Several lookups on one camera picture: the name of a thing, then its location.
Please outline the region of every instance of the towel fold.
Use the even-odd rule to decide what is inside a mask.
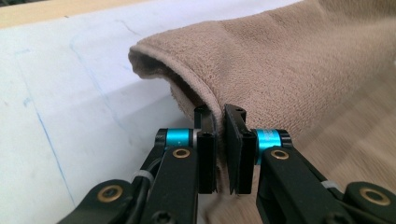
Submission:
[[[145,38],[129,57],[142,78],[168,80],[190,118],[207,104],[222,132],[223,105],[239,105],[249,128],[288,130],[342,186],[363,179],[396,190],[396,1],[308,0],[206,21]],[[244,223],[257,222],[252,213]]]

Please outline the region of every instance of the brown towel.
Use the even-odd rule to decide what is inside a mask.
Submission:
[[[288,130],[341,186],[367,180],[393,191],[395,59],[393,0],[303,1],[153,35],[130,52],[134,71],[167,79],[190,118],[205,103],[222,131],[223,105],[242,106],[248,127]],[[254,193],[220,197],[207,221],[258,222]]]

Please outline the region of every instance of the terry cloth fabric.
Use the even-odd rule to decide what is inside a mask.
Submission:
[[[207,104],[222,132],[224,104],[239,105],[249,128],[287,130],[342,187],[366,180],[396,191],[396,1],[308,0],[202,22],[145,38],[129,57],[142,78],[168,80],[190,118]],[[206,221],[258,222],[254,192],[219,187]]]

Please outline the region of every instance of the brass screw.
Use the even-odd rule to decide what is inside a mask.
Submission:
[[[282,150],[273,150],[271,151],[271,155],[278,160],[287,160],[289,158],[289,154]]]
[[[359,193],[361,194],[361,197],[370,203],[375,203],[382,206],[390,205],[390,198],[376,189],[361,188]]]
[[[111,203],[116,201],[122,194],[122,187],[119,185],[110,185],[102,188],[98,193],[98,200],[102,203]]]
[[[190,152],[187,149],[179,148],[173,151],[173,155],[178,159],[184,159],[190,156]]]

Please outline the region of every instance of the black mechanical arm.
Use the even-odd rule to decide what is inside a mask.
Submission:
[[[396,223],[396,195],[366,182],[343,194],[293,147],[285,130],[249,129],[247,112],[225,105],[230,192],[250,194],[260,165],[256,205],[263,223]],[[198,194],[216,191],[219,134],[211,111],[194,110],[194,129],[160,129],[134,180],[95,186],[59,223],[196,223]]]

